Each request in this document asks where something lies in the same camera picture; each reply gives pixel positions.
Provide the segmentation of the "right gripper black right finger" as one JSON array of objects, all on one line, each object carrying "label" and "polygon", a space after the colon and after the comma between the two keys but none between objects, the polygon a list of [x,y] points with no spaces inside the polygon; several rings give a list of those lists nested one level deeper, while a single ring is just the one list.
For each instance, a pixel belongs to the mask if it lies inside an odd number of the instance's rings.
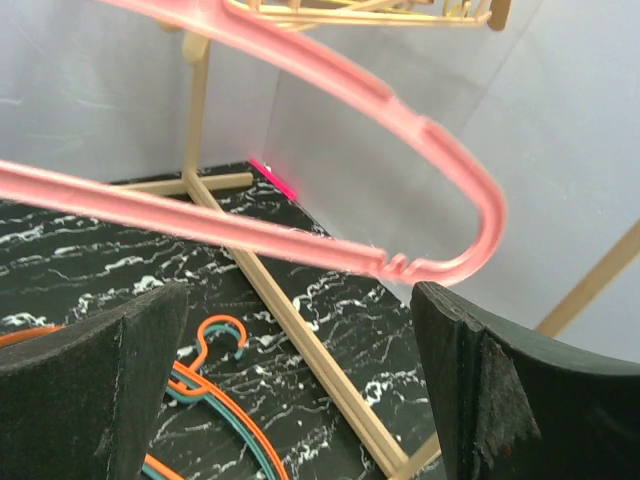
[{"label": "right gripper black right finger", "polygon": [[635,479],[639,367],[417,283],[414,335],[451,479]]}]

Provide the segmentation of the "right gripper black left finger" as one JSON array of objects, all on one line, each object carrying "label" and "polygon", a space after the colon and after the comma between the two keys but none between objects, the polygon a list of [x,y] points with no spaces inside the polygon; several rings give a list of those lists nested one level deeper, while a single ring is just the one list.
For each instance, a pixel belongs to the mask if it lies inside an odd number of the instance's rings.
[{"label": "right gripper black left finger", "polygon": [[2,478],[138,478],[187,316],[167,284],[2,347]]}]

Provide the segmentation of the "pink plastic hanger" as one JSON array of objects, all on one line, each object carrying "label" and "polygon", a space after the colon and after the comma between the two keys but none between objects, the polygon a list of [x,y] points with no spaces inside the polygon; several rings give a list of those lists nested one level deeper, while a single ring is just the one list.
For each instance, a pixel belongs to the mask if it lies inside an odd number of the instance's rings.
[{"label": "pink plastic hanger", "polygon": [[[455,64],[490,12],[258,1],[5,1],[1,195],[394,283],[458,284],[506,200],[456,130],[481,85]],[[331,237],[227,214],[201,166],[256,154]]]}]

